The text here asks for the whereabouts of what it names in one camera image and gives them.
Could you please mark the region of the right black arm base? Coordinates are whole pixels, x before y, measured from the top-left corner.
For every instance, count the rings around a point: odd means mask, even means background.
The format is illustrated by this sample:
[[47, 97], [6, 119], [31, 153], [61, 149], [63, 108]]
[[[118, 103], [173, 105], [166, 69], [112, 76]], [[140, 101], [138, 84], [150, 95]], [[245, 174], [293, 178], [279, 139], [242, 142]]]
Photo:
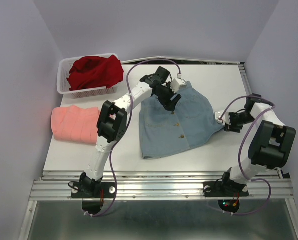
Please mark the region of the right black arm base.
[[246, 187], [244, 184], [238, 183], [222, 183], [220, 181], [203, 182], [203, 195], [207, 198], [224, 198], [224, 197], [248, 197], [249, 192], [243, 191]]

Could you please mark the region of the pink pleated skirt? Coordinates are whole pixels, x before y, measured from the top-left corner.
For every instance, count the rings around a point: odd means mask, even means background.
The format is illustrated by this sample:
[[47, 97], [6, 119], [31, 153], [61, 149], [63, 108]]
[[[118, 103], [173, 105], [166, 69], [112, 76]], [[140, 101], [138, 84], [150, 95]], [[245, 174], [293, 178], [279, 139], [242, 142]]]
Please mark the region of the pink pleated skirt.
[[51, 130], [58, 141], [95, 145], [97, 142], [97, 107], [79, 108], [75, 105], [57, 107], [51, 113]]

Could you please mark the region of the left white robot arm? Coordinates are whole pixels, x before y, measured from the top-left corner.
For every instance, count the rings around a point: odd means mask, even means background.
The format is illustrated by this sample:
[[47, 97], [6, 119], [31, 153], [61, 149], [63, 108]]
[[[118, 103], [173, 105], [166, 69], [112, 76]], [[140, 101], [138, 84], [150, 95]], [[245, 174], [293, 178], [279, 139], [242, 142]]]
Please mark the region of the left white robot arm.
[[177, 92], [186, 85], [179, 72], [177, 77], [168, 82], [170, 72], [158, 67], [155, 73], [143, 76], [134, 88], [127, 85], [128, 93], [119, 99], [103, 103], [96, 124], [97, 142], [95, 154], [81, 173], [75, 191], [85, 194], [88, 198], [97, 198], [102, 192], [101, 180], [106, 161], [127, 131], [133, 109], [142, 101], [156, 96], [166, 111], [173, 112], [181, 99]]

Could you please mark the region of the light blue denim skirt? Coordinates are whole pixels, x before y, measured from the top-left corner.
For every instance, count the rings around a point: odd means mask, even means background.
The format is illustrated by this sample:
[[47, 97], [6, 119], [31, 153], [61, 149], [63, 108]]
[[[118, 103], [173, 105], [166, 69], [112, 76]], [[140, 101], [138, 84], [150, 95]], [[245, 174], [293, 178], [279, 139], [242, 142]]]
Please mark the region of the light blue denim skirt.
[[179, 94], [181, 99], [174, 111], [165, 110], [155, 95], [141, 102], [139, 142], [143, 159], [169, 157], [201, 147], [223, 129], [209, 100], [190, 82]]

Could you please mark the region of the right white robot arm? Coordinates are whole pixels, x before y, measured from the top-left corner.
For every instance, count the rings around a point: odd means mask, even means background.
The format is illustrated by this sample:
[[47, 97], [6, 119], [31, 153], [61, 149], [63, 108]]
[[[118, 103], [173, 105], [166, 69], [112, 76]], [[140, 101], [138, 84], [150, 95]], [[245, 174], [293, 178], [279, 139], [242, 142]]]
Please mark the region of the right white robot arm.
[[226, 132], [241, 132], [246, 124], [257, 127], [248, 149], [247, 157], [241, 157], [243, 147], [238, 150], [238, 165], [226, 171], [219, 182], [224, 195], [240, 193], [256, 175], [286, 165], [296, 136], [296, 130], [286, 126], [274, 112], [275, 105], [260, 95], [251, 94], [242, 112], [215, 112], [215, 119]]

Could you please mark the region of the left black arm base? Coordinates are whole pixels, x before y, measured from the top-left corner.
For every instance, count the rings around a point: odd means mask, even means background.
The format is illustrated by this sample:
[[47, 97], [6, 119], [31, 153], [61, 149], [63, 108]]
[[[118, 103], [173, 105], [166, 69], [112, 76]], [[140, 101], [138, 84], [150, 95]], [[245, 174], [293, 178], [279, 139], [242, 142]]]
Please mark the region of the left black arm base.
[[78, 181], [68, 182], [72, 199], [113, 199], [116, 194], [114, 182], [101, 182], [92, 190], [86, 189]]

